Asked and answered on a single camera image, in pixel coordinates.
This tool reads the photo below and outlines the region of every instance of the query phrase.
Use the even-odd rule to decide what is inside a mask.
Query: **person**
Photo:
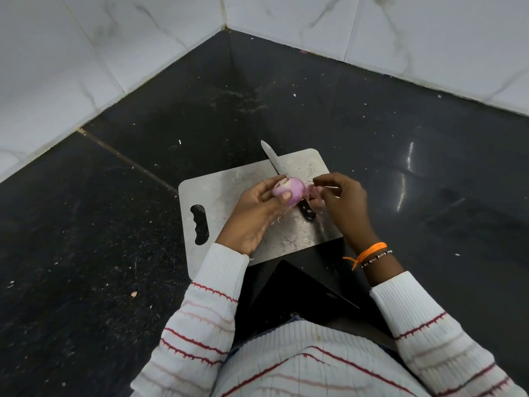
[[[242,193],[159,346],[131,383],[133,397],[527,396],[387,248],[360,266],[407,369],[367,338],[306,320],[288,322],[230,354],[249,256],[291,197],[272,196],[283,178]],[[331,173],[314,184],[323,187],[325,207],[355,253],[380,243],[358,182]]]

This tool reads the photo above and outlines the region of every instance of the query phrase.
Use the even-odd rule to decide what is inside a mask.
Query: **knife handle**
[[[303,213],[303,216],[309,221],[314,221],[316,218],[316,212],[311,209],[311,206],[308,204],[307,200],[301,200],[298,203],[299,209],[301,210],[301,213]]]

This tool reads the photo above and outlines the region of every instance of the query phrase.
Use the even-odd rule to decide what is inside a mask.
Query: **hand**
[[[272,195],[274,185],[285,177],[269,178],[244,191],[215,242],[248,256],[254,252],[270,221],[283,213],[292,197],[290,191]]]
[[[367,193],[358,181],[340,173],[314,178],[334,225],[358,254],[379,242],[367,212]]]

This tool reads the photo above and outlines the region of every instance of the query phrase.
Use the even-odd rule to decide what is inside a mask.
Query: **striped sweater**
[[[228,360],[249,258],[213,244],[160,344],[131,384],[147,396],[527,396],[406,272],[371,290],[418,382],[366,338],[296,321]]]

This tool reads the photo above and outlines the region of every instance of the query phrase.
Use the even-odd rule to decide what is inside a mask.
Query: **black bracelet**
[[[376,255],[373,259],[370,259],[366,263],[360,265],[360,268],[363,269],[367,265],[373,263],[375,260],[380,259],[382,256],[386,256],[388,253],[393,253],[393,251],[390,249],[388,251],[382,252],[380,255]]]

